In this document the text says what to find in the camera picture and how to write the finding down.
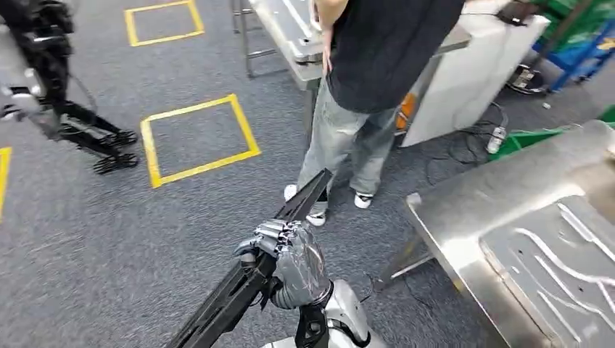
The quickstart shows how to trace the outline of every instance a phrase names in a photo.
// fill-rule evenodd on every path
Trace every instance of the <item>metal table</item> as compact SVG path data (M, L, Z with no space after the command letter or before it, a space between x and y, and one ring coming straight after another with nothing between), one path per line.
M309 24L309 1L306 0L249 0L246 8L244 0L230 0L233 12L233 28L236 33L242 34L242 45L246 59L246 70L249 77L253 77L251 59L263 57L276 51L282 54L286 65L290 69L294 81L301 91L305 92L305 111L303 122L307 144L312 134L312 118L318 86L322 76L322 55L320 47L320 34L311 30ZM275 49L264 51L249 50L249 40L246 31L246 18L248 14L258 16L263 28L273 39ZM455 26L444 40L434 57L425 67L421 75L421 81L425 81L418 88L415 109L421 103L421 99L429 87L429 81L435 74L441 56L449 51L462 49L468 46L471 36L461 27Z
M417 233L382 272L379 290L435 257L503 346L604 347L597 342L615 338L615 131L605 123L590 121L407 203ZM416 247L422 241L427 252Z

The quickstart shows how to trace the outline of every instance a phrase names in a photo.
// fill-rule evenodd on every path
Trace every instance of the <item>jeans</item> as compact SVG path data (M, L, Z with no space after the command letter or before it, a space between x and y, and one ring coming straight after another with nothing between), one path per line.
M314 110L312 141L303 160L297 188L301 189L324 168L335 176L344 158L350 154L353 169L350 187L362 194L375 194L394 139L395 109L373 114L343 109L333 99L323 78ZM326 188L327 196L332 185L333 179ZM311 214L326 209L327 202L316 202Z

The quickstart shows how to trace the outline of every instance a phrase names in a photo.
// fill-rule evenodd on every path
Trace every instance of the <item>green crate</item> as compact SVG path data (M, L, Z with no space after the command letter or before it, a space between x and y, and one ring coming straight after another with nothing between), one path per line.
M534 0L534 3L542 3L543 0ZM557 13L562 18L566 17L572 9L579 3L579 0L550 0L546 8ZM603 22L613 17L615 12L615 1L613 0L594 0L594 2L582 13L584 19Z
M615 105L611 105L600 117L606 123L615 123Z
M549 26L545 29L545 32L540 37L540 40L544 42L548 40L556 31L561 19L557 15L549 12L545 12L542 15L551 21ZM603 21L591 21L584 18L579 18L575 24L561 36L555 50L560 51L591 40L598 34L602 25Z
M606 122L611 128L615 129L615 105L611 105L600 117L600 120ZM520 149L549 139L552 136L557 136L565 131L566 129L559 128L540 132L511 132L506 139L504 139L502 145L500 145L500 150L495 154L489 155L489 161L498 160Z
M543 132L515 132L510 133L500 145L500 150L489 155L489 161L498 160L520 149L534 145L552 136L562 133L562 130L545 130Z
M558 25L577 5L579 0L550 0L543 7L542 15L551 21L545 29L541 41L549 39ZM543 0L532 0L535 4L544 5ZM575 20L571 27L564 33L556 51L567 49L582 42L591 40L600 30L601 25L608 19L615 17L614 0L594 0L592 4Z

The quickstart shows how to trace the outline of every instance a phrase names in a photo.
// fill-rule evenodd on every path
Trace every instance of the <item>yellow tape square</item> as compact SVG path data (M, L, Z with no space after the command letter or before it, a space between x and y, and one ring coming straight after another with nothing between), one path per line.
M158 156L156 155L156 146L154 145L154 136L152 135L152 127L150 126L151 121L160 120L166 117L187 114L189 112L205 109L208 107L214 107L216 105L220 105L224 103L229 103L231 105L231 108L233 109L233 113L235 114L235 118L237 119L237 122L239 123L239 127L242 129L244 138L246 139L248 151L242 152L240 154L234 154L233 156L225 157L223 159L219 159L211 163L200 165L199 167L195 167L192 169L184 170L176 174L172 174L168 176L161 176L160 168L158 166ZM149 171L149 178L154 188L161 187L161 185L165 183L170 183L170 182L177 181L183 178L188 178L189 176L203 173L211 169L219 168L224 165L230 165L231 163L245 160L246 158L250 158L250 157L257 156L260 154L260 149L258 148L258 145L256 144L256 140L254 139L254 136L252 135L252 130L249 127L246 116L244 115L242 107L239 105L239 101L237 100L237 96L235 94L229 94L228 96L224 98L207 101L205 103L194 105L192 107L184 107L183 109L177 109L177 110L163 112L161 114L149 116L145 120L141 121L141 135L143 138L143 145L145 148L145 155L147 158L147 169Z
M194 21L194 27L195 27L195 30L192 33L168 36L165 38L155 38L152 40L139 41L139 38L137 38L137 35L136 35L136 26L134 22L135 12L149 11L152 9L163 9L165 7L179 6L179 5L186 5L188 9L190 10L190 15L192 17L192 20ZM131 43L132 47L158 44L159 42L178 40L180 38L189 38L191 36L200 35L205 32L205 27L203 26L203 22L201 21L201 16L199 16L197 7L194 5L194 0L169 2L167 4L158 4L158 5L152 5L152 6L137 7L135 9L127 9L127 10L124 10L124 19L126 20L126 29L128 31L128 41Z
M0 149L0 223L2 222L2 206L4 205L4 193L7 190L9 180L9 165L11 163L11 148Z

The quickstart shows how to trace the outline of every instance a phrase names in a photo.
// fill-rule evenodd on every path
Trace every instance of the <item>sneaker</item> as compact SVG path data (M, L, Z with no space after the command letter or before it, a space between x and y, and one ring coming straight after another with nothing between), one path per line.
M361 194L357 192L355 195L355 205L357 208L367 209L373 201L373 194Z
M295 194L297 194L297 185L287 185L284 188L284 201L288 202ZM305 219L312 225L319 227L325 224L326 215L325 212L308 214Z

